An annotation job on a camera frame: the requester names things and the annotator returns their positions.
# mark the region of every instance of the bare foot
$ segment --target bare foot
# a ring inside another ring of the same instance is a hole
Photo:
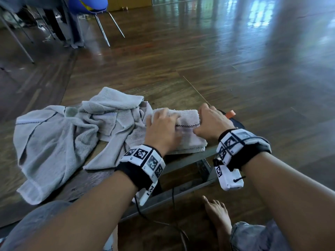
[[[206,212],[214,224],[216,231],[220,234],[228,234],[232,232],[232,223],[230,221],[228,211],[223,202],[212,200],[209,202],[205,196],[202,196],[205,204]]]

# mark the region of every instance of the hand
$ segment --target hand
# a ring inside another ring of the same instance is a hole
[[[234,127],[231,120],[225,117],[214,106],[208,107],[203,103],[199,110],[201,124],[193,129],[193,133],[206,140],[219,139],[220,135]]]
[[[150,145],[157,149],[162,157],[168,152],[174,150],[181,141],[181,134],[176,132],[175,125],[179,114],[173,113],[167,116],[168,108],[157,111],[153,116],[151,123],[151,116],[146,120],[146,133],[144,144]]]

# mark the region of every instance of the wrist-mounted device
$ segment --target wrist-mounted device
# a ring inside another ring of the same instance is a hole
[[[164,168],[165,162],[161,154],[155,148],[142,144],[132,147],[123,155],[115,171],[120,170],[127,174],[138,190],[146,189],[139,201],[139,205],[143,206],[157,185]]]
[[[221,188],[227,191],[243,187],[241,167],[258,153],[271,153],[271,147],[266,139],[239,128],[220,135],[216,152],[218,155],[213,160],[214,167]]]

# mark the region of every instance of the human arm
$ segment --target human arm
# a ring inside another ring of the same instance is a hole
[[[162,157],[180,141],[174,128],[178,115],[168,117],[167,111],[156,112],[153,123],[147,118],[144,142]],[[102,250],[137,190],[124,172],[116,171],[50,220],[19,250]]]
[[[223,114],[202,105],[194,133],[218,139],[234,126]],[[293,250],[331,250],[335,246],[335,192],[299,173],[267,152],[242,167]]]

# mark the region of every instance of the blue chair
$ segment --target blue chair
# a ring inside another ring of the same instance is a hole
[[[103,27],[100,23],[100,20],[97,16],[98,13],[103,13],[106,11],[107,6],[108,6],[108,0],[68,0],[68,5],[69,5],[69,10],[72,14],[74,15],[79,15],[79,14],[88,14],[88,15],[94,15],[95,19],[100,27],[100,30],[107,42],[107,45],[109,45],[108,39],[106,37],[106,34],[103,30]],[[122,36],[125,38],[123,35],[121,29],[119,28],[118,24],[116,23],[115,19],[111,15],[110,12],[108,14],[111,16],[111,19],[113,19],[116,27],[119,29],[120,33]]]

